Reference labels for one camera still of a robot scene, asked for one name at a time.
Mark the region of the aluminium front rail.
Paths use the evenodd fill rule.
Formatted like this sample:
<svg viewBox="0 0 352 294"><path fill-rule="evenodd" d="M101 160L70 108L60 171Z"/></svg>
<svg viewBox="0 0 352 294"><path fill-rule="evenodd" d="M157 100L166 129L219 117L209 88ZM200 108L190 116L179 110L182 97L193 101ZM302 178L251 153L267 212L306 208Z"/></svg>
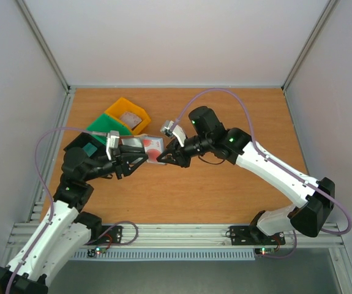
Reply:
<svg viewBox="0 0 352 294"><path fill-rule="evenodd" d="M138 238L128 248L231 248L229 233L226 233L232 224L137 224ZM7 241L7 248L22 248L32 233L36 230L37 223L14 224ZM135 236L132 225L125 224L121 236L121 242L126 243ZM291 249L294 246L294 236L291 231L283 233L285 244L280 249ZM298 241L297 249L300 248L343 248L344 242L341 236L334 236L321 232L316 238L309 238L296 233Z"/></svg>

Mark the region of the right small circuit board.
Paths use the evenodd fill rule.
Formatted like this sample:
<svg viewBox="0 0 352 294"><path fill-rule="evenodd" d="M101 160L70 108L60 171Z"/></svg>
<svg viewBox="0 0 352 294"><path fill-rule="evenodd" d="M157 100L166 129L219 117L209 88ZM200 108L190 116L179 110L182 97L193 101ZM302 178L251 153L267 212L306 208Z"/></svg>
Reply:
<svg viewBox="0 0 352 294"><path fill-rule="evenodd" d="M270 254L274 254L276 251L277 251L276 248L261 247L261 248L255 249L255 254L256 255L270 255Z"/></svg>

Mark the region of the brown leather card holder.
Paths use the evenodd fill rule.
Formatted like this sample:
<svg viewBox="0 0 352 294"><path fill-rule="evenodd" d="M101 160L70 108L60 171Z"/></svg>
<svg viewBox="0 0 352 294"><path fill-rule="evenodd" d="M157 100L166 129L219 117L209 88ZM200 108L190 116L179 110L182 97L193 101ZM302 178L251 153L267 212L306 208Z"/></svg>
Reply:
<svg viewBox="0 0 352 294"><path fill-rule="evenodd" d="M129 145L129 146L136 146L136 147L143 147L143 137L144 136L152 136L152 137L156 137L153 135L148 135L148 134L141 134L141 135L137 135L137 136L132 136L132 137L126 137L123 138L121 140L123 145Z"/></svg>

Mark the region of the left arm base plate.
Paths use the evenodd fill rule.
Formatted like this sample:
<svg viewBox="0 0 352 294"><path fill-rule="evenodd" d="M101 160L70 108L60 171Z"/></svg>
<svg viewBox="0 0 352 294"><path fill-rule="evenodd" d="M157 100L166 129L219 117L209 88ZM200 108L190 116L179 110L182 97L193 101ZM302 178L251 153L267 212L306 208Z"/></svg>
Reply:
<svg viewBox="0 0 352 294"><path fill-rule="evenodd" d="M103 225L100 231L100 238L97 240L90 240L87 245L90 246L103 246L112 244L121 244L123 227L121 225L114 226L112 229L110 225Z"/></svg>

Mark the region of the small circuit board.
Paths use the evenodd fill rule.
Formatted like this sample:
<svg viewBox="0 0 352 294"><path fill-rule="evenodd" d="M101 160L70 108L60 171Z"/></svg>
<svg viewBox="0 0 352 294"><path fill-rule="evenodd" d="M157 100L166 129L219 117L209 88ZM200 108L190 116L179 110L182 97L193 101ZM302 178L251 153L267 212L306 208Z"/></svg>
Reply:
<svg viewBox="0 0 352 294"><path fill-rule="evenodd" d="M97 256L100 256L104 254L107 251L106 248L104 247L97 247L95 249L88 249L86 253L87 258L95 258Z"/></svg>
<svg viewBox="0 0 352 294"><path fill-rule="evenodd" d="M277 251L276 248L261 247L261 248L255 249L255 254L256 255L270 255L270 254L274 254L276 251Z"/></svg>

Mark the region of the cards stack in yellow bin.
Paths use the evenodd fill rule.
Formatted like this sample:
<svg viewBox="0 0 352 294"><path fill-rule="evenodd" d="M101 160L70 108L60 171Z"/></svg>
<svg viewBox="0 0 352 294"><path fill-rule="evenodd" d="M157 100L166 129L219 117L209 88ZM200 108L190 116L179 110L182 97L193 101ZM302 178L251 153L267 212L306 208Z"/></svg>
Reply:
<svg viewBox="0 0 352 294"><path fill-rule="evenodd" d="M132 130L142 122L142 119L138 115L130 111L124 112L119 119Z"/></svg>

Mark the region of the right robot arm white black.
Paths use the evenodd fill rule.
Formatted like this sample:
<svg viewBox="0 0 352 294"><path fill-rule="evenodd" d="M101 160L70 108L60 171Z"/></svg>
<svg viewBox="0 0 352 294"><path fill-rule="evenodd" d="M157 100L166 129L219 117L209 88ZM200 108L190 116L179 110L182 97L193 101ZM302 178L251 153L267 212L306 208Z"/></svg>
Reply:
<svg viewBox="0 0 352 294"><path fill-rule="evenodd" d="M244 168L265 180L291 201L291 205L274 211L260 211L249 225L251 238L265 242L276 233L297 230L305 236L318 236L334 208L335 184L329 178L317 180L305 175L261 148L251 135L238 128L227 129L215 112L198 107L190 112L195 136L188 137L180 126L166 121L161 132L171 138L157 161L190 166L191 159L213 153L216 158Z"/></svg>

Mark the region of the red white credit card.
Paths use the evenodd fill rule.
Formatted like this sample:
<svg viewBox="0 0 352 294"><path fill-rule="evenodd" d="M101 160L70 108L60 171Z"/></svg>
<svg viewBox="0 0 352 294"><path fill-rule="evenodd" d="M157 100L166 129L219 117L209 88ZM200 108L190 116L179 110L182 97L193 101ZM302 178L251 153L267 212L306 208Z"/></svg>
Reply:
<svg viewBox="0 0 352 294"><path fill-rule="evenodd" d="M147 162L150 164L162 164L157 158L164 152L162 137L143 137L143 147L145 153L148 155Z"/></svg>

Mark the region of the green plastic bin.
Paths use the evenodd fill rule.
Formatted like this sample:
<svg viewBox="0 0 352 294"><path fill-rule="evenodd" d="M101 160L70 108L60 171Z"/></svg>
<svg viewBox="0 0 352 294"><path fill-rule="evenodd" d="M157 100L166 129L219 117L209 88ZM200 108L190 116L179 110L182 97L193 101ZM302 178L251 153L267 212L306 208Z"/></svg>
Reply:
<svg viewBox="0 0 352 294"><path fill-rule="evenodd" d="M94 122L92 122L87 128L87 130L94 132L105 132L108 133L111 130L116 130L119 132L120 136L130 136L132 132L123 123L118 121L116 118L112 118L107 114L101 114Z"/></svg>

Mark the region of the black plastic bin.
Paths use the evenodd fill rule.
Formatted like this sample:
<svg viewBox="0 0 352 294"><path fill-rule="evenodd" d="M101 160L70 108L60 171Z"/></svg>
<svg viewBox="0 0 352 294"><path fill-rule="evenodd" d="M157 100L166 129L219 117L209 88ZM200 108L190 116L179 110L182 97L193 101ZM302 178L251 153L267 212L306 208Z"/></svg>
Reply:
<svg viewBox="0 0 352 294"><path fill-rule="evenodd" d="M82 149L82 147L87 143L92 143L97 147L97 151L95 152L95 154L89 157L90 159L95 159L100 156L106 156L105 144L96 139L95 136L83 132L79 134L74 140L72 140L63 150L64 152L67 152L69 149L74 147Z"/></svg>

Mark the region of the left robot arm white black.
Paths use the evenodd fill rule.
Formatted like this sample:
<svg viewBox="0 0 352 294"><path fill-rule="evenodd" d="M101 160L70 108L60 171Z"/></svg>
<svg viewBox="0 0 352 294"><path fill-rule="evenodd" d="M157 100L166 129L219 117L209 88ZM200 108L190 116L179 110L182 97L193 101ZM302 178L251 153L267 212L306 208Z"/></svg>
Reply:
<svg viewBox="0 0 352 294"><path fill-rule="evenodd" d="M82 147L69 148L51 204L28 242L0 266L0 293L47 293L56 275L85 244L103 236L100 217L83 211L94 189L89 181L131 175L148 159L142 147L120 145L91 158Z"/></svg>

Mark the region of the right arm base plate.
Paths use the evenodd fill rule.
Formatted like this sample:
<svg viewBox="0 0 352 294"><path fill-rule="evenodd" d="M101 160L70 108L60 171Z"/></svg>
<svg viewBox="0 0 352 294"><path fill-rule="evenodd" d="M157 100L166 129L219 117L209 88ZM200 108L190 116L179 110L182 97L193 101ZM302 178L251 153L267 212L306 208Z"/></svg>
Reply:
<svg viewBox="0 0 352 294"><path fill-rule="evenodd" d="M228 228L225 236L230 239L232 246L276 246L286 244L282 232L266 236L249 225L232 225Z"/></svg>

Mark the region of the yellow plastic bin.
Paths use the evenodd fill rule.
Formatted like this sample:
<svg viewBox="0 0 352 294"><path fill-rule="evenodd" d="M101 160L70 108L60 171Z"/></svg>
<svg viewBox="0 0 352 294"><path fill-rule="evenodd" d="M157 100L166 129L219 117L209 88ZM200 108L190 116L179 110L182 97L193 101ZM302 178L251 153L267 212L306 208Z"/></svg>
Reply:
<svg viewBox="0 0 352 294"><path fill-rule="evenodd" d="M133 135L142 134L151 123L147 112L129 101L120 97L115 103L105 110L105 114L125 126Z"/></svg>

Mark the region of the left small circuit board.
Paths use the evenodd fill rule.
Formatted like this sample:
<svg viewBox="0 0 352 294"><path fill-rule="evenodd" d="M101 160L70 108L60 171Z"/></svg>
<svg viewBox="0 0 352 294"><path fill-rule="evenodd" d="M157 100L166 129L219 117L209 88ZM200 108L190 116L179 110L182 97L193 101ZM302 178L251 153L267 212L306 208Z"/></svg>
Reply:
<svg viewBox="0 0 352 294"><path fill-rule="evenodd" d="M104 247L97 247L95 249L88 249L86 253L87 258L95 258L97 256L100 256L104 254L107 251L106 248Z"/></svg>

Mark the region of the teal card in black bin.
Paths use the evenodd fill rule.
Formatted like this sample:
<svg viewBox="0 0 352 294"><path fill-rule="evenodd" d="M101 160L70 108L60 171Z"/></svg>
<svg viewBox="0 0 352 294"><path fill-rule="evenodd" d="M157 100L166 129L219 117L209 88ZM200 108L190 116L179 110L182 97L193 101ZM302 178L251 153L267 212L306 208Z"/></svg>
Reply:
<svg viewBox="0 0 352 294"><path fill-rule="evenodd" d="M85 144L82 149L89 157L91 157L97 151L97 147L92 143Z"/></svg>

